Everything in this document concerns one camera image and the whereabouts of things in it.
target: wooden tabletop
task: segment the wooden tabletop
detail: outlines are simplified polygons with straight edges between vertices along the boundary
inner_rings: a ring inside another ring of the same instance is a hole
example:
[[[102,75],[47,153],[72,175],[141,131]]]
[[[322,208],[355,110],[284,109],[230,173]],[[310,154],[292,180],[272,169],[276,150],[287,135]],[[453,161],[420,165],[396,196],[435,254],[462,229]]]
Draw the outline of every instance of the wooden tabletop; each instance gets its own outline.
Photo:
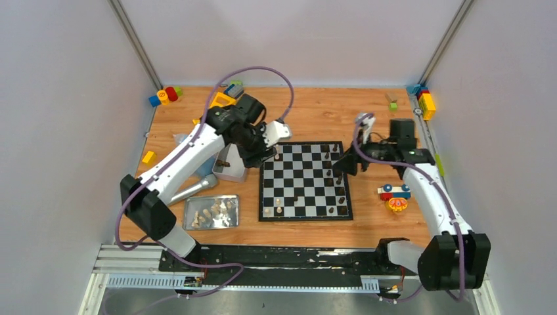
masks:
[[[189,133],[199,118],[210,92],[209,87],[183,87],[183,96],[167,106],[159,106],[143,154],[153,151],[156,163],[175,147],[173,135]],[[398,110],[388,109],[386,92],[398,96]],[[267,119],[278,118],[288,105],[290,93],[287,88],[246,88],[246,92],[267,107]],[[389,119],[411,118],[412,111],[406,91],[403,89],[296,89],[296,99],[290,115],[286,118],[294,136],[291,141],[340,140],[349,148],[354,119],[360,112],[374,112],[377,121],[374,131],[389,135]],[[136,176],[148,169],[141,164]],[[184,183],[185,188],[197,178]],[[240,226],[221,230],[191,231],[190,235],[200,243],[281,245],[306,247],[372,247],[380,238],[408,238],[425,246],[430,240],[429,232],[417,203],[412,198],[409,207],[401,213],[392,213],[379,200],[377,187],[384,184],[400,185],[397,172],[386,165],[370,165],[367,172],[349,176],[353,220],[341,221],[295,221],[259,222],[259,170],[250,169],[246,182],[235,183],[221,180],[219,184],[197,196],[236,194],[240,196]],[[182,222],[184,201],[170,207]],[[121,225],[122,240],[137,240],[144,235],[128,218]]]

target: white panel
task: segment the white panel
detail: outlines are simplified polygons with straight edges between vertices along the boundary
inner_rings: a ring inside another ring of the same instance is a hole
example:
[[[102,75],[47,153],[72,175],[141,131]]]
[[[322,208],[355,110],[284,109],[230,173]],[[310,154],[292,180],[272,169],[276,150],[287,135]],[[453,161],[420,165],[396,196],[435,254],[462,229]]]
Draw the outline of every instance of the white panel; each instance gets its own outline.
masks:
[[[554,314],[557,2],[476,1],[430,80],[460,214],[492,243],[502,314]]]
[[[106,1],[0,15],[0,314],[76,314],[154,88]]]
[[[211,85],[270,66],[297,85],[407,85],[461,0],[123,0],[165,84]],[[249,84],[282,84],[271,73]]]

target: building block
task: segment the building block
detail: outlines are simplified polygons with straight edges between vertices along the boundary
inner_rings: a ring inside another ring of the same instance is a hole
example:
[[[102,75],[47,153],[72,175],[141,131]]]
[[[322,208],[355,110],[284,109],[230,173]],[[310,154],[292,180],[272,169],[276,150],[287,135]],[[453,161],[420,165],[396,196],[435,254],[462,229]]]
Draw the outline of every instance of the building block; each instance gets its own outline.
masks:
[[[215,106],[223,107],[223,106],[228,106],[228,105],[236,105],[236,102],[238,102],[237,99],[231,98],[224,93],[217,92],[217,94],[215,95],[215,98],[213,98],[213,102],[211,102],[211,106],[209,108],[213,108]]]
[[[410,85],[406,87],[406,93],[408,93],[408,95],[416,95],[416,93],[420,90],[421,87],[422,86],[419,84]]]
[[[156,153],[153,151],[148,151],[141,161],[147,164],[147,166],[151,166],[155,162],[155,160],[156,160]]]
[[[244,93],[244,87],[242,85],[230,84],[224,93],[230,97],[238,98]]]
[[[443,164],[441,164],[441,157],[439,156],[439,154],[435,154],[435,162],[437,163],[439,174],[441,176],[445,176],[445,170],[443,169]]]
[[[418,99],[420,109],[422,110],[422,115],[424,120],[430,120],[435,114],[435,104],[430,93],[422,93],[422,96]]]
[[[165,90],[160,90],[157,92],[158,99],[160,100],[160,104],[168,105],[170,104],[170,100],[168,99],[168,94],[166,94]]]
[[[149,102],[151,103],[151,106],[153,106],[153,107],[157,107],[157,106],[160,105],[160,100],[158,99],[157,95],[153,95],[152,97],[150,97]]]
[[[175,102],[176,100],[178,100],[178,94],[176,93],[176,90],[173,87],[167,87],[164,90],[166,91],[166,94],[168,95],[168,99],[170,100],[170,102]]]
[[[393,212],[401,212],[408,207],[408,201],[404,198],[391,198],[385,202],[387,209]]]

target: yellow block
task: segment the yellow block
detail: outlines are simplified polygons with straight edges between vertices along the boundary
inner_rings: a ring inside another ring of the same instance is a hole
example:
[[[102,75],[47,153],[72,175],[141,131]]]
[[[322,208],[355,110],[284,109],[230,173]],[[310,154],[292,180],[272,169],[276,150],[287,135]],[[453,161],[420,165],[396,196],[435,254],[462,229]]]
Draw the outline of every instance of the yellow block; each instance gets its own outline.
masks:
[[[422,93],[418,103],[422,109],[424,120],[430,120],[433,118],[435,114],[435,104],[432,95],[430,93]]]
[[[223,107],[223,106],[228,106],[228,105],[236,105],[236,102],[238,102],[237,99],[235,99],[233,97],[229,97],[225,93],[217,92],[217,94],[215,95],[215,98],[213,98],[213,102],[211,103],[211,106],[209,106],[209,108],[213,108],[215,106]]]
[[[157,92],[158,99],[160,100],[160,104],[168,105],[170,104],[170,100],[168,99],[168,94],[166,94],[165,90],[160,90]]]
[[[147,166],[151,166],[153,162],[155,162],[155,159],[156,159],[156,153],[153,151],[148,151],[141,161],[147,164]]]

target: white square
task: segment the white square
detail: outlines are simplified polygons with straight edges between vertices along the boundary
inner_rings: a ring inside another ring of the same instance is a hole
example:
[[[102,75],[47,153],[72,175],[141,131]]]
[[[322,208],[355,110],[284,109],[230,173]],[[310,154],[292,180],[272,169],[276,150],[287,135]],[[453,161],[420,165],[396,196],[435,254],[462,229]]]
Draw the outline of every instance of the white square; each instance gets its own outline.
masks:
[[[294,207],[284,207],[284,216],[285,217],[295,217],[296,214],[294,212]]]
[[[317,207],[314,205],[308,205],[305,207],[305,216],[306,217],[316,217],[317,216]]]
[[[284,197],[294,197],[294,187],[286,187],[284,189]]]
[[[303,178],[295,178],[294,187],[303,187]]]
[[[306,197],[315,197],[315,188],[314,187],[304,187],[303,188],[303,195]]]

